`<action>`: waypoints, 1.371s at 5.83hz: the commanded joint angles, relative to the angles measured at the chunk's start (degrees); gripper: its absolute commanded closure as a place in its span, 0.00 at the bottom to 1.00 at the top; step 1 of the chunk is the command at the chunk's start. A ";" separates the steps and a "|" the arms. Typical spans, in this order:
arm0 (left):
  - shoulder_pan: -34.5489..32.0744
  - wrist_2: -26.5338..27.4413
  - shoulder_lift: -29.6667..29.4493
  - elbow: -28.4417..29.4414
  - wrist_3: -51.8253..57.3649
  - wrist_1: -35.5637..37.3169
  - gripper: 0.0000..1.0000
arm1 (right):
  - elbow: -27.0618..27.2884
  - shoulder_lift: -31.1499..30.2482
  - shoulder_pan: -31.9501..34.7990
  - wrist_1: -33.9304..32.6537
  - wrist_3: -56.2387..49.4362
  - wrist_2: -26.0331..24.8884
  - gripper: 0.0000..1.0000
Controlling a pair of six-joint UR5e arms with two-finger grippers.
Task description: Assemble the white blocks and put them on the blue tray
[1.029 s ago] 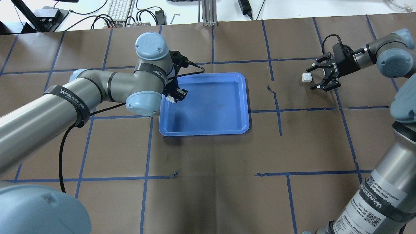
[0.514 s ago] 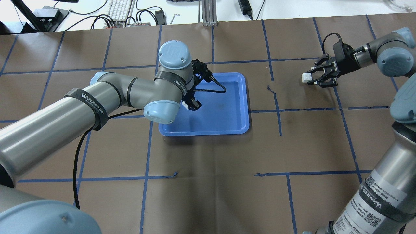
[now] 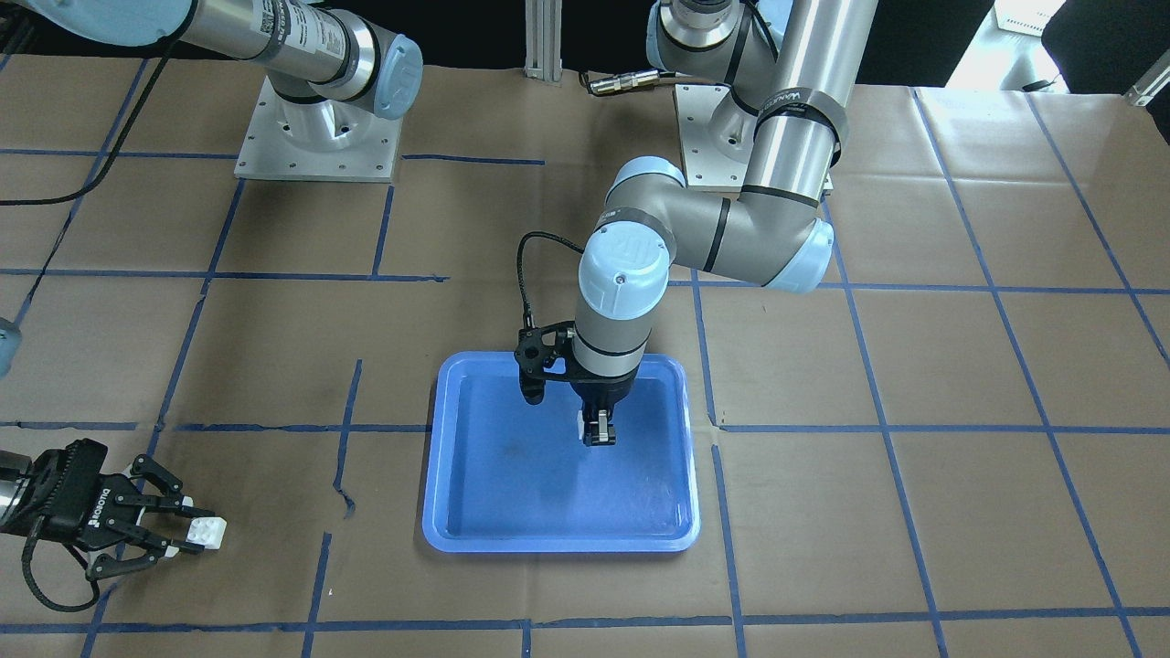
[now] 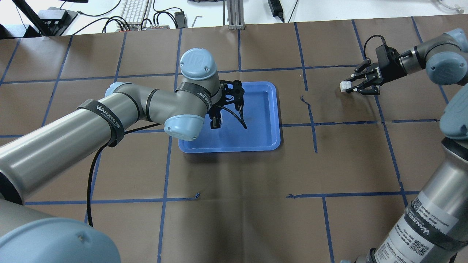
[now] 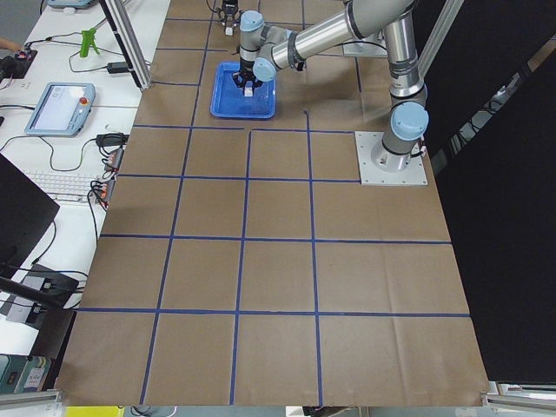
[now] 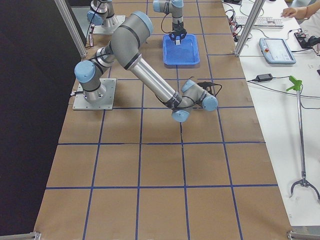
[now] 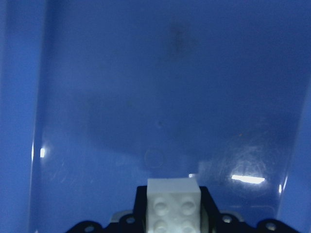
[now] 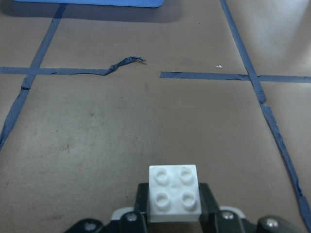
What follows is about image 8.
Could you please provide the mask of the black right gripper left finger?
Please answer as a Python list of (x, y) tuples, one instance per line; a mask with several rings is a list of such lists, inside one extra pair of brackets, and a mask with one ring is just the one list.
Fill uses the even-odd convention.
[(149, 184), (140, 183), (133, 210), (133, 233), (148, 232)]

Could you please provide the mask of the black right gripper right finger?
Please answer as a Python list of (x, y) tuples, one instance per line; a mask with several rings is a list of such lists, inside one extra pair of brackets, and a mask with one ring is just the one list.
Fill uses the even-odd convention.
[(215, 215), (219, 205), (207, 183), (199, 183), (201, 214), (199, 222), (203, 233), (216, 233)]

